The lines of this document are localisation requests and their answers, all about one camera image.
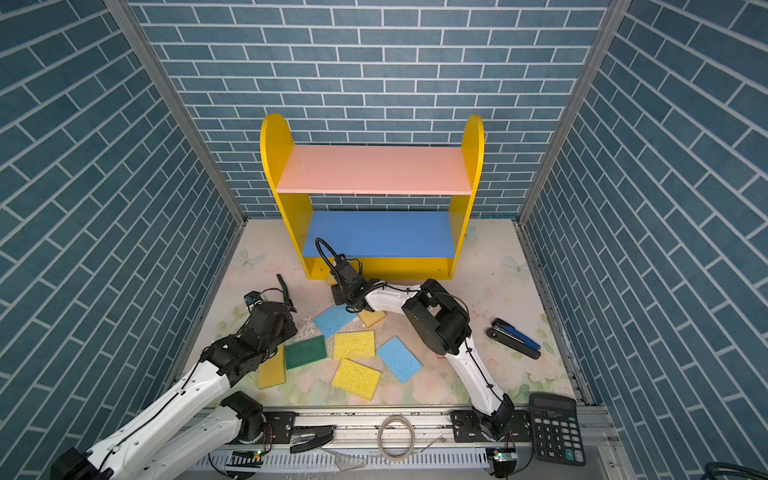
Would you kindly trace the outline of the pale yellow sponge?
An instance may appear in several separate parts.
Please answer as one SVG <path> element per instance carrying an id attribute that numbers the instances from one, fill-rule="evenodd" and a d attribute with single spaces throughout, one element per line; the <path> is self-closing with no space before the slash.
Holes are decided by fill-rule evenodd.
<path id="1" fill-rule="evenodd" d="M 357 317 L 366 328 L 371 328 L 373 325 L 383 320 L 386 317 L 386 313 L 383 311 L 371 312 L 363 310 L 357 314 Z"/>

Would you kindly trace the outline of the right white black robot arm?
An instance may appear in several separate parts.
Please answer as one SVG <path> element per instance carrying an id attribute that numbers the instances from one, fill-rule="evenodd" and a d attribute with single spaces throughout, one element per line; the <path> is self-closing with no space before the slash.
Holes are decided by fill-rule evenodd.
<path id="1" fill-rule="evenodd" d="M 483 434 L 501 440 L 510 432 L 514 404 L 492 379 L 472 338 L 469 309 L 434 279 L 419 286 L 398 286 L 363 277 L 343 255 L 326 265 L 336 281 L 334 301 L 359 313 L 390 312 L 407 317 L 422 342 L 444 357 L 469 393 Z"/>

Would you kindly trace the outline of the blue sponge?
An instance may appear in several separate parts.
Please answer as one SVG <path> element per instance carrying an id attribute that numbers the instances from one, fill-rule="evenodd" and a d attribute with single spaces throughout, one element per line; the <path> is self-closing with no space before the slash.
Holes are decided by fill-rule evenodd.
<path id="1" fill-rule="evenodd" d="M 357 314 L 349 312 L 345 305 L 338 305 L 319 314 L 313 323 L 325 338 L 329 338 L 356 318 Z"/>
<path id="2" fill-rule="evenodd" d="M 401 384 L 405 384 L 423 367 L 398 337 L 391 338 L 378 348 L 377 355 Z"/>

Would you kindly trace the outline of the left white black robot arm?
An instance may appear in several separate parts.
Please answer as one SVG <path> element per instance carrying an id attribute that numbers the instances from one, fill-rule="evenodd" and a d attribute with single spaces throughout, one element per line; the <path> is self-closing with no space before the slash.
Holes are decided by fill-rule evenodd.
<path id="1" fill-rule="evenodd" d="M 204 348 L 192 369 L 133 420 L 93 446 L 70 448 L 50 467 L 52 479 L 174 479 L 220 446 L 272 440 L 262 405 L 232 388 L 273 358 L 297 333 L 285 283 L 271 301 L 252 291 L 233 334 Z"/>

